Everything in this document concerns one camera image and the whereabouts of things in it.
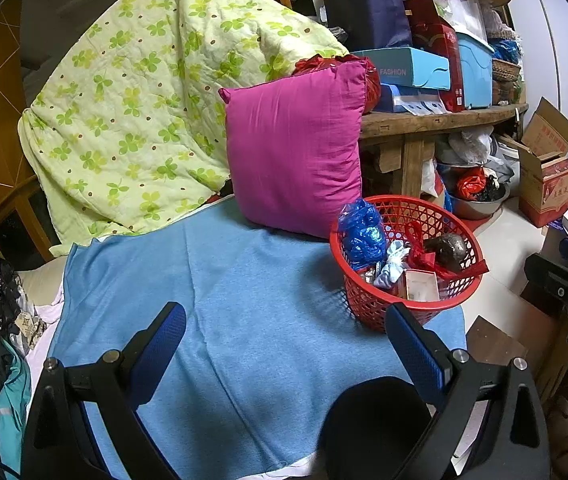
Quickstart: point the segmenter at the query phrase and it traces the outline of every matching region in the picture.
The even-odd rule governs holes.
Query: white floor
[[[472,297],[462,303],[465,329],[482,316],[528,349],[526,360],[535,369],[551,337],[554,323],[520,298],[526,276],[524,260],[542,248],[544,236],[518,209],[511,198],[502,214],[477,235],[490,272]]]

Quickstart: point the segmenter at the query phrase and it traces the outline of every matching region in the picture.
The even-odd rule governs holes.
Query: green clover quilt
[[[118,0],[19,121],[62,242],[51,253],[202,205],[229,177],[217,91],[289,75],[317,52],[347,53],[273,0]]]

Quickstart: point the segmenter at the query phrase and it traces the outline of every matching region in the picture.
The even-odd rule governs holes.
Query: navy blue bag
[[[329,27],[348,32],[351,52],[411,46],[411,29],[402,0],[324,0]]]

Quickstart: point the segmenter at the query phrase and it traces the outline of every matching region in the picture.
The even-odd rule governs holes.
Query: magenta pillow
[[[233,190],[246,218],[328,238],[342,206],[361,195],[365,74],[359,60],[220,89]]]

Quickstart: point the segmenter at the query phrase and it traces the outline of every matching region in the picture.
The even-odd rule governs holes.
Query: stainless steel bowl
[[[500,208],[502,202],[509,197],[509,185],[500,184],[500,187],[504,187],[504,196],[493,202],[472,202],[471,200],[456,198],[451,194],[450,201],[453,204],[453,214],[464,220],[481,220],[482,218],[488,218],[495,213],[497,209]]]

